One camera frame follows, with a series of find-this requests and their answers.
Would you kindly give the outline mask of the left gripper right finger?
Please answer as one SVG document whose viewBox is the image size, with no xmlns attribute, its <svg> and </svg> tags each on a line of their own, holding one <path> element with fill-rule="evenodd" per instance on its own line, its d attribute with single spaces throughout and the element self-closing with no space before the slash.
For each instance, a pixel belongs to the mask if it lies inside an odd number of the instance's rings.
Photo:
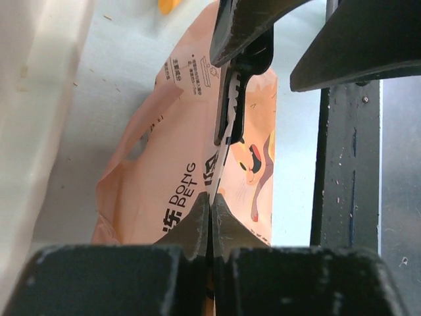
<svg viewBox="0 0 421 316">
<path fill-rule="evenodd" d="M 230 212 L 210 209 L 217 315 L 408 315 L 387 265 L 355 248 L 272 248 Z"/>
</svg>

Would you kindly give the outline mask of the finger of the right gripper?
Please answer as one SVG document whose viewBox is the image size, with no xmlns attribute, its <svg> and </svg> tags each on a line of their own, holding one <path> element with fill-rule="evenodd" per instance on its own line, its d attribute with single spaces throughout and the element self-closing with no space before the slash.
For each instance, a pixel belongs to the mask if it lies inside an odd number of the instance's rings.
<svg viewBox="0 0 421 316">
<path fill-rule="evenodd" d="M 306 1 L 220 1 L 210 45 L 210 63 L 268 68 L 274 55 L 274 24 Z"/>
<path fill-rule="evenodd" d="M 290 75 L 293 92 L 420 75 L 419 1 L 342 1 Z"/>
</svg>

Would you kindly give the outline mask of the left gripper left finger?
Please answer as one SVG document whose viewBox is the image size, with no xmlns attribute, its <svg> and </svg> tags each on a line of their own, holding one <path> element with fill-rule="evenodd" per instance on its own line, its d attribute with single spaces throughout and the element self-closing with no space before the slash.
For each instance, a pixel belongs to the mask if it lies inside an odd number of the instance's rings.
<svg viewBox="0 0 421 316">
<path fill-rule="evenodd" d="M 59 245 L 27 262 L 5 315 L 202 315 L 209 198 L 157 243 Z"/>
</svg>

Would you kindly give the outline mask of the yellow plastic scoop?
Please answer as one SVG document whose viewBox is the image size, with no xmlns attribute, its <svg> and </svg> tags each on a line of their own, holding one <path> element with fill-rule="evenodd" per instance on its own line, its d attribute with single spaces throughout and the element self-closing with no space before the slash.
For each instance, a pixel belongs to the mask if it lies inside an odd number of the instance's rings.
<svg viewBox="0 0 421 316">
<path fill-rule="evenodd" d="M 158 0 L 158 8 L 161 14 L 170 14 L 182 0 Z"/>
</svg>

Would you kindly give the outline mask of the pink cat litter bag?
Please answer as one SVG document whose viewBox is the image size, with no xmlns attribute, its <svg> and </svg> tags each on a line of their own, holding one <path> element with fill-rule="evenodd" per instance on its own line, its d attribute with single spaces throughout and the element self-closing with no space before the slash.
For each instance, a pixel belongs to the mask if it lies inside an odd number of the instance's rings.
<svg viewBox="0 0 421 316">
<path fill-rule="evenodd" d="M 223 197 L 257 238 L 272 237 L 278 79 L 254 76 L 245 125 L 227 153 L 214 145 L 220 70 L 209 62 L 217 3 L 205 7 L 130 119 L 96 186 L 94 244 L 152 244 L 185 223 L 200 193 Z"/>
</svg>

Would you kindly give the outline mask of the white orange litter box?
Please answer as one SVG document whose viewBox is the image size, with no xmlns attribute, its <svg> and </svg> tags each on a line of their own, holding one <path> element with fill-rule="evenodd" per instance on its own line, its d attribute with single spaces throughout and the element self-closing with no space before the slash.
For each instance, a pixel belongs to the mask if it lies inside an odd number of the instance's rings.
<svg viewBox="0 0 421 316">
<path fill-rule="evenodd" d="M 26 260 L 93 1 L 1 2 L 1 300 Z"/>
</svg>

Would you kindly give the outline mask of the black bag clip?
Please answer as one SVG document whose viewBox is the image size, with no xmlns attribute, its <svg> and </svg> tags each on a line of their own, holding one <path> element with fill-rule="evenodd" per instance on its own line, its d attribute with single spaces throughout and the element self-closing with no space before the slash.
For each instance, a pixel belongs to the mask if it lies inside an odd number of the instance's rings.
<svg viewBox="0 0 421 316">
<path fill-rule="evenodd" d="M 247 84 L 269 69 L 273 56 L 274 28 L 270 27 L 222 67 L 214 145 L 232 145 L 243 137 Z"/>
</svg>

